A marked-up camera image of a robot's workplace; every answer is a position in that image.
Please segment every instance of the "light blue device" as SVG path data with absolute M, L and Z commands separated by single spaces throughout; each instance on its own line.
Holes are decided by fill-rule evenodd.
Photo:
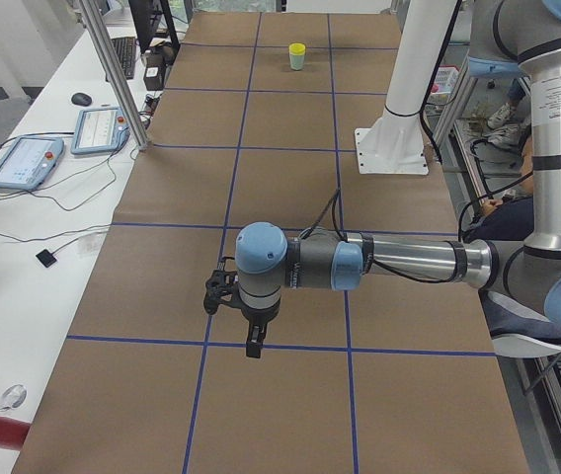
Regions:
M 129 125 L 119 107 L 85 109 L 79 113 L 70 151 L 91 155 L 120 150 L 129 138 Z
M 63 153 L 61 138 L 20 136 L 0 160 L 0 189 L 32 191 Z

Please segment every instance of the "hand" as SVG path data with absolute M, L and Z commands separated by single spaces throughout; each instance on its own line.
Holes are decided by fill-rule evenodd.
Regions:
M 484 200 L 482 205 L 480 206 L 480 212 L 482 213 L 482 215 L 487 217 L 489 214 L 491 214 L 494 210 L 496 210 L 502 204 L 503 204 L 503 201 L 501 199 Z

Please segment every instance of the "white table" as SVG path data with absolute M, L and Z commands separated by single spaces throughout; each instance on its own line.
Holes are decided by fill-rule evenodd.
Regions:
M 109 27 L 112 38 L 134 36 L 127 12 L 109 15 L 108 24 L 115 25 Z M 139 108 L 146 95 L 143 71 L 138 62 L 134 79 L 128 81 Z M 70 103 L 75 92 L 89 94 L 94 100 L 92 107 L 117 103 L 87 32 L 52 76 L 13 136 L 73 131 L 81 109 Z M 69 153 L 70 140 L 66 139 L 65 143 L 64 155 L 44 186 L 99 163 L 107 156 L 74 157 Z M 29 239 L 109 224 L 133 166 L 130 155 L 132 152 L 136 155 L 134 149 L 131 138 L 111 161 L 117 180 L 72 212 L 61 210 L 48 199 L 31 196 L 0 201 L 0 232 Z M 103 165 L 42 194 L 72 206 L 111 178 L 110 170 Z M 14 384 L 21 383 L 28 389 L 25 403 L 5 416 L 33 419 L 98 252 L 81 255 L 78 243 L 74 243 L 59 252 L 58 262 L 48 269 L 35 254 L 44 248 L 52 251 L 78 235 L 27 244 L 11 243 L 0 237 L 0 396 Z M 11 471 L 17 455 L 16 451 L 0 449 L 0 474 Z

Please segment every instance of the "white pipe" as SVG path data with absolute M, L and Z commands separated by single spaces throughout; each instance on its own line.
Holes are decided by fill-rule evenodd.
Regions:
M 428 174 L 416 113 L 423 104 L 457 2 L 411 0 L 386 108 L 372 128 L 356 130 L 360 173 Z

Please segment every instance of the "brown table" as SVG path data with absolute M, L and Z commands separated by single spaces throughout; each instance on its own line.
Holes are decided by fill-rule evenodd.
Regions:
M 14 473 L 528 472 L 474 289 L 287 290 L 258 360 L 201 307 L 239 228 L 295 234 L 338 186 L 347 230 L 454 237 L 440 166 L 357 171 L 399 40 L 385 15 L 196 14 Z

